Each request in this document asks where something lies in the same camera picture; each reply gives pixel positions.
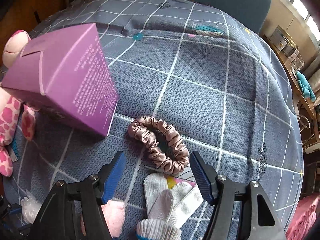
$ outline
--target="metal bolt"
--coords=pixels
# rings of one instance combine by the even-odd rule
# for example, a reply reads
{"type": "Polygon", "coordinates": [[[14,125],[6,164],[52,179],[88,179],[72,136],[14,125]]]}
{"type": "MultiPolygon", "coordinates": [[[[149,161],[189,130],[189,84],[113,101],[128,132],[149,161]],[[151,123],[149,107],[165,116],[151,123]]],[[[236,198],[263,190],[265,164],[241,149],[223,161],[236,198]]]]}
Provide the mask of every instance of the metal bolt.
{"type": "Polygon", "coordinates": [[[91,180],[97,180],[99,178],[99,176],[97,174],[91,174],[90,175],[90,179],[91,180]]]}
{"type": "Polygon", "coordinates": [[[63,184],[64,184],[64,181],[63,181],[63,180],[58,180],[58,181],[56,182],[56,185],[57,185],[58,187],[61,187],[63,184]]]}
{"type": "Polygon", "coordinates": [[[227,179],[227,177],[222,175],[222,174],[220,174],[220,175],[218,175],[218,179],[222,180],[222,181],[225,181],[227,179]]]}
{"type": "Polygon", "coordinates": [[[256,180],[251,181],[251,185],[254,187],[259,187],[259,182],[257,182],[256,180]]]}

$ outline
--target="teal dot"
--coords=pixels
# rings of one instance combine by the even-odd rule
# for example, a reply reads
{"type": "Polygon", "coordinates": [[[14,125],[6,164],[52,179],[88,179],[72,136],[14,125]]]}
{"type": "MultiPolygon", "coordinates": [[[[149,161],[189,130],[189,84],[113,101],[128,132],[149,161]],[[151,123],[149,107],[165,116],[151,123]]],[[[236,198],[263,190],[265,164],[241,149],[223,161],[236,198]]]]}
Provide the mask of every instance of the teal dot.
{"type": "Polygon", "coordinates": [[[133,39],[136,40],[136,41],[141,40],[142,37],[143,37],[142,33],[136,33],[135,35],[133,35],[133,39]]]}

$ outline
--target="teal plush toy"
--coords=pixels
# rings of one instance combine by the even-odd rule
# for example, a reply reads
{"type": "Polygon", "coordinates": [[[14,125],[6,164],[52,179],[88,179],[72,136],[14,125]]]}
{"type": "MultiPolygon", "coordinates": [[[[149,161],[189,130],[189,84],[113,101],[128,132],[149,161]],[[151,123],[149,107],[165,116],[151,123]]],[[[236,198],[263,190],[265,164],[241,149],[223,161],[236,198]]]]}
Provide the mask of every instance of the teal plush toy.
{"type": "Polygon", "coordinates": [[[313,93],[309,82],[307,81],[306,77],[301,74],[299,71],[296,72],[298,78],[298,84],[303,93],[304,98],[310,98],[312,102],[316,101],[316,96],[313,93]]]}

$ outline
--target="satin scrunchie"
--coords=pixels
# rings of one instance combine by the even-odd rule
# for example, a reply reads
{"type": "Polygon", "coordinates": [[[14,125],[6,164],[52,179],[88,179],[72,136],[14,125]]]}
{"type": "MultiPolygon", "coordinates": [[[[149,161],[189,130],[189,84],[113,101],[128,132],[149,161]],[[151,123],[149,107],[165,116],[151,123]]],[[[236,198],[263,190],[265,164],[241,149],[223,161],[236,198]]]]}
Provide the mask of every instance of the satin scrunchie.
{"type": "Polygon", "coordinates": [[[148,152],[149,158],[152,159],[157,168],[161,167],[166,172],[179,173],[189,164],[189,151],[182,142],[180,134],[175,130],[172,124],[168,125],[165,121],[150,116],[142,116],[134,119],[128,127],[129,136],[141,141],[148,152]],[[175,160],[167,157],[158,147],[159,142],[156,135],[148,130],[154,128],[160,131],[172,148],[175,160]]]}

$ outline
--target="wooden shelf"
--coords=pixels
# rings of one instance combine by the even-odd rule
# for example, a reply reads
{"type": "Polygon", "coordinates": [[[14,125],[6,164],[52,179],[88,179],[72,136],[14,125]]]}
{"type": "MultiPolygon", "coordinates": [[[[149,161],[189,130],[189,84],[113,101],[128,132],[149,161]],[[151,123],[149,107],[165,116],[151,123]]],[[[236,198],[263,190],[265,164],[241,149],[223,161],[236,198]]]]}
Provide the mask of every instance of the wooden shelf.
{"type": "Polygon", "coordinates": [[[313,127],[314,127],[316,140],[317,140],[317,142],[320,142],[320,135],[319,135],[319,131],[318,131],[318,124],[317,124],[315,108],[314,108],[313,103],[311,102],[310,98],[303,97],[303,94],[300,90],[298,82],[292,73],[293,65],[292,65],[291,61],[288,59],[288,57],[282,51],[279,51],[277,49],[277,47],[270,41],[270,39],[266,35],[263,35],[263,40],[270,46],[270,48],[273,50],[273,52],[278,57],[282,67],[284,68],[285,73],[288,76],[288,79],[289,79],[289,82],[291,85],[291,89],[292,89],[292,93],[294,93],[295,95],[297,95],[299,97],[299,101],[302,103],[303,107],[308,112],[310,118],[313,121],[313,127]]]}

